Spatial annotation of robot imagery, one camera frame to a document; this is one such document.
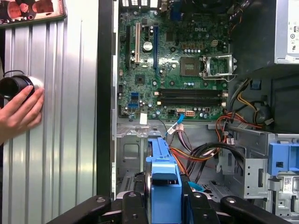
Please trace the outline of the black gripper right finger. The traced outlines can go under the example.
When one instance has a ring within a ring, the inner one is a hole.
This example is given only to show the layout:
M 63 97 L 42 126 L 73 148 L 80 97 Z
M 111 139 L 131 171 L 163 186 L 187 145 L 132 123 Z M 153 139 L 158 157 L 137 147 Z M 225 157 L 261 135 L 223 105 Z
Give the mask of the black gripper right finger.
M 193 192 L 189 178 L 182 181 L 182 223 L 184 224 L 285 224 L 286 220 L 236 196 L 219 203 L 204 193 Z

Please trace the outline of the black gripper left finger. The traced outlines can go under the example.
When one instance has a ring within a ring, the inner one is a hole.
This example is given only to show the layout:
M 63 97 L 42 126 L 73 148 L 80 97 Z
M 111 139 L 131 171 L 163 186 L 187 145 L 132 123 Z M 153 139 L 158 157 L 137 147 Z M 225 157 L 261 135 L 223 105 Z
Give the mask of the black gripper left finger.
M 148 224 L 145 174 L 137 173 L 124 183 L 128 184 L 128 190 L 120 192 L 115 200 L 107 196 L 92 196 L 48 223 Z

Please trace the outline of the person right hand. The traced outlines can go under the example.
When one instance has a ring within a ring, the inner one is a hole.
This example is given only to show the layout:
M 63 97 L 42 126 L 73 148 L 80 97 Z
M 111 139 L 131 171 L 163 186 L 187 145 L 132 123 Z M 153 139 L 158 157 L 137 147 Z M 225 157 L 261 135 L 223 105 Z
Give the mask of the person right hand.
M 33 86 L 25 87 L 0 110 L 0 143 L 14 138 L 37 126 L 42 119 L 44 89 L 31 96 Z

